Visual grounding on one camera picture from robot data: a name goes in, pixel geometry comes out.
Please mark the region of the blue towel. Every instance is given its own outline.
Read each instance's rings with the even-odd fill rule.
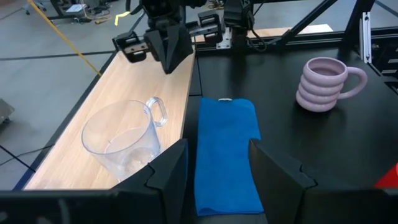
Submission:
[[[261,213],[249,164],[249,139],[260,139],[254,105],[202,98],[195,201],[198,216]]]

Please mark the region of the wooden tabletop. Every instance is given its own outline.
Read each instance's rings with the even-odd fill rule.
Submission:
[[[282,35],[288,28],[257,30],[260,36]],[[330,32],[326,25],[308,26],[305,33]],[[129,63],[119,52],[70,121],[52,150],[25,189],[108,189],[117,180],[87,152],[81,143],[81,131],[94,113],[121,100],[161,98],[169,116],[164,127],[157,128],[162,149],[182,137],[185,111],[195,54],[189,55],[169,75],[151,54],[139,63]]]

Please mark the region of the mug handle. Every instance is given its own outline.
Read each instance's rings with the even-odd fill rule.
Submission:
[[[366,75],[366,72],[364,72],[364,70],[354,67],[347,67],[347,70],[348,74],[357,75],[359,77],[359,85],[348,92],[341,93],[337,98],[338,100],[347,99],[357,95],[368,82],[368,76]]]
[[[146,105],[152,111],[152,106],[155,103],[157,103],[159,105],[160,112],[162,112],[162,118],[160,119],[160,121],[154,121],[154,123],[155,123],[156,127],[162,127],[163,125],[165,125],[167,123],[167,119],[168,119],[167,113],[166,113],[166,107],[164,106],[163,101],[159,97],[156,97],[156,96],[149,99],[147,101]]]

